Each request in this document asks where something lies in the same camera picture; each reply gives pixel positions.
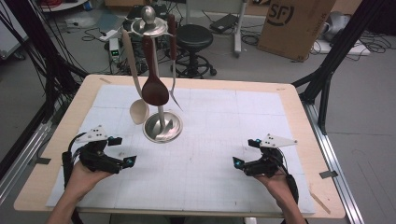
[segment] power strip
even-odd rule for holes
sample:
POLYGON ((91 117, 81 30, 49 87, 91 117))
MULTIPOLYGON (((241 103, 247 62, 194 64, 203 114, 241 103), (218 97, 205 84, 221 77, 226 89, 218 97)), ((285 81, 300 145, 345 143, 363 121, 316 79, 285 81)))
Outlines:
POLYGON ((111 38, 116 33, 117 33, 116 30, 111 30, 111 31, 107 32, 106 35, 102 35, 101 37, 99 37, 99 39, 101 39, 103 41, 107 41, 109 38, 111 38))

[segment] forearm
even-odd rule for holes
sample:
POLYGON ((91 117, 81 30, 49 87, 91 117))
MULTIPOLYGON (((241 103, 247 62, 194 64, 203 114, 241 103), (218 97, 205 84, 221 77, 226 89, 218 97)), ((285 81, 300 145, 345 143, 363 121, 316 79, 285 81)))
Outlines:
POLYGON ((78 203, 78 199, 68 197, 63 194, 61 199, 56 203, 49 218, 47 224, 69 224, 73 211, 78 203))
POLYGON ((283 216, 288 224, 305 224, 305 219, 300 212, 300 209, 295 201, 280 203, 283 216))

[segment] brown wooden spoon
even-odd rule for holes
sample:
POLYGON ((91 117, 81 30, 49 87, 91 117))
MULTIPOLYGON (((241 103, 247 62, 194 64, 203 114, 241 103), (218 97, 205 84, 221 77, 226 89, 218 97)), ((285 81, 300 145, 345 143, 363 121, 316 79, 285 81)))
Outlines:
POLYGON ((154 62, 154 44, 149 36, 143 36, 142 48, 148 64, 148 80, 142 88, 142 97, 149 105, 166 105, 169 101, 169 91, 157 77, 154 62))

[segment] wooden table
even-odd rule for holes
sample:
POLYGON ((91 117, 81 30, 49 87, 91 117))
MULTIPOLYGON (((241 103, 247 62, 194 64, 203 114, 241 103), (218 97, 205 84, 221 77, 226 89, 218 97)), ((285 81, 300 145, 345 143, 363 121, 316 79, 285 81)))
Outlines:
MULTIPOLYGON (((162 78, 163 83, 170 87, 171 78, 162 78)), ((62 165, 61 154, 64 152, 70 139, 78 134, 78 128, 85 119, 92 103, 102 85, 134 85, 131 77, 90 75, 85 78, 72 104, 66 111, 61 123, 49 141, 42 157, 50 158, 48 165, 37 164, 29 176, 14 207, 20 211, 50 211, 46 206, 52 186, 55 183, 59 168, 62 165)), ((286 116, 288 118, 290 131, 295 139, 299 139, 297 145, 298 154, 303 166, 310 194, 314 200, 316 213, 306 217, 317 218, 344 218, 345 210, 340 197, 331 178, 322 179, 319 173, 327 171, 327 165, 322 157, 317 139, 311 129, 309 120, 304 112, 303 106, 295 88, 290 84, 240 82, 204 79, 177 80, 178 88, 190 89, 212 89, 212 90, 235 90, 235 91, 263 91, 276 92, 279 94, 286 116)), ((82 212, 98 213, 136 213, 131 210, 120 209, 89 209, 81 208, 82 212)), ((158 214, 157 211, 145 211, 147 214, 158 214)), ((180 215, 175 212, 165 213, 169 215, 180 215)))

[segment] metal utensil stand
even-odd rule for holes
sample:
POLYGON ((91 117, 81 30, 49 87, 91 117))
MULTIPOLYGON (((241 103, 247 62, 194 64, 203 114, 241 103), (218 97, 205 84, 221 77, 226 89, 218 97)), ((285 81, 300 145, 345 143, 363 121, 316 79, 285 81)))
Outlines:
MULTIPOLYGON (((170 35, 166 21, 155 17, 152 7, 142 9, 142 19, 131 24, 131 31, 139 36, 149 36, 153 42, 153 61, 155 73, 160 77, 158 69, 157 46, 155 38, 170 35)), ((176 139, 183 129, 181 118, 174 112, 163 111, 163 105, 158 105, 158 113, 148 117, 143 123, 143 132, 148 140, 155 143, 167 143, 176 139)))

